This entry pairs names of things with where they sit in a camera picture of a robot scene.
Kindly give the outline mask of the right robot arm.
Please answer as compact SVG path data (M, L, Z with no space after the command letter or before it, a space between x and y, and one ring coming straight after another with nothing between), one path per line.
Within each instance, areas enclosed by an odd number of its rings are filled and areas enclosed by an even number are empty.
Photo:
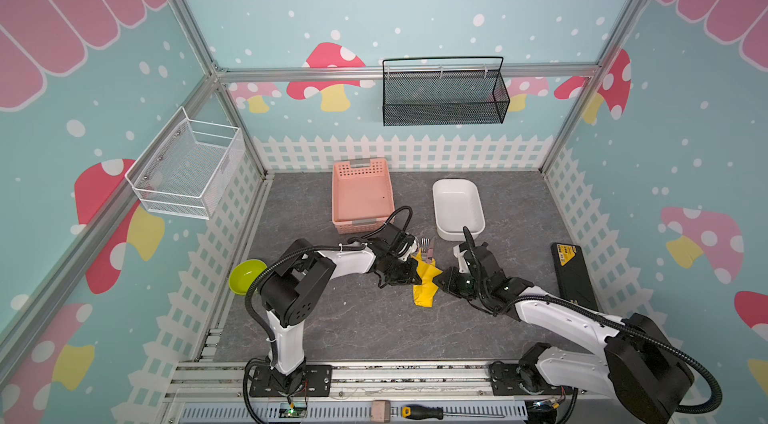
M580 346L567 352L542 343L519 360L545 385L615 398L644 423L667 423L674 414L708 414L722 404L715 376L674 347L649 317L603 314L509 277L487 244L477 244L468 228L462 234L457 249L473 288L446 282L445 291L481 312L545 328Z

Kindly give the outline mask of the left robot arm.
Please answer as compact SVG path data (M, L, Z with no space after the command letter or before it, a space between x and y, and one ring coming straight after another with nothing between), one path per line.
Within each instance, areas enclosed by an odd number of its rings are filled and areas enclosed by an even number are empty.
M266 375L249 371L245 382L286 398L308 389L312 379L303 346L304 321L317 307L331 280L373 274L378 286L421 284L413 253L417 239L394 224L346 244L313 245L294 241L249 285L245 309L266 332L270 350Z

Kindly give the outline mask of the yellow paper napkin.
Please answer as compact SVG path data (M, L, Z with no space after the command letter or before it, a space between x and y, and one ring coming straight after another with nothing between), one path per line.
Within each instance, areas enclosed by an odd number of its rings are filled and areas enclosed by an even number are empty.
M419 307L431 308L434 302L434 296L438 291L438 286L433 280L439 276L442 271L433 263L426 262L421 254L416 254L414 258L417 261L417 273L421 283L413 285L414 304Z

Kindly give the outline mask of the fork with teal handle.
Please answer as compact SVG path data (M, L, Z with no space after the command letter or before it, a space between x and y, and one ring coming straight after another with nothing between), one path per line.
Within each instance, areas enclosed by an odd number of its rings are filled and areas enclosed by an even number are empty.
M421 259L427 263L431 264L433 262L433 244L432 239L429 237L421 237L420 238L420 256Z

